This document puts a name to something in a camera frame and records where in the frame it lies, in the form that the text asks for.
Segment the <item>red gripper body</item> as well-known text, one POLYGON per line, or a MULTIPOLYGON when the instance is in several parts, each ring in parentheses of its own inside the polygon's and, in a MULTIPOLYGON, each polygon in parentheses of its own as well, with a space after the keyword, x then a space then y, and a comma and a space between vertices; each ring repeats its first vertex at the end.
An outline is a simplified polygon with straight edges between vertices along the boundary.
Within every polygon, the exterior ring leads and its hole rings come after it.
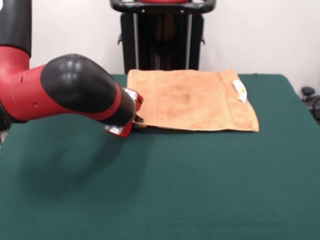
POLYGON ((132 130, 132 124, 138 123, 142 124, 144 122, 135 122, 135 116, 138 114, 138 111, 141 108, 141 105, 144 101, 143 97, 140 94, 129 94, 130 98, 133 100, 134 107, 133 107, 133 116, 131 117, 130 121, 123 125, 107 125, 107 132, 110 134, 113 134, 118 137, 127 137, 131 130, 132 130))

